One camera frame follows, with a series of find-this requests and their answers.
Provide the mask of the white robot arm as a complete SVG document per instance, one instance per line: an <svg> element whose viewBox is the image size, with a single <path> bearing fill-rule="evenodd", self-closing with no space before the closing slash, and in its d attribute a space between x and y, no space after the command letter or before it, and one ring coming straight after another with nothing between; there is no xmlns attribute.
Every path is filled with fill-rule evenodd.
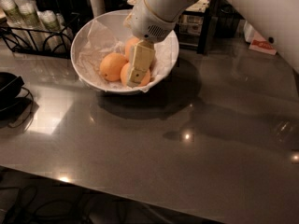
<svg viewBox="0 0 299 224"><path fill-rule="evenodd" d="M174 29L183 11L198 0L136 0L125 23L140 39L133 46L127 84L136 87L153 61L154 45ZM226 0L299 72L299 0Z"/></svg>

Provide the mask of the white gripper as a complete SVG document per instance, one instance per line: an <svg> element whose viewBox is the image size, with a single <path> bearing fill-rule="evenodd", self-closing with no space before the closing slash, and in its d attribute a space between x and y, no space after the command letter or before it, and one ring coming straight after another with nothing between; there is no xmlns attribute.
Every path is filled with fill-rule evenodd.
<svg viewBox="0 0 299 224"><path fill-rule="evenodd" d="M123 22L140 39L130 48L127 86L134 88L141 84L155 57L153 43L165 40L175 27L175 17L170 0L135 0Z"/></svg>

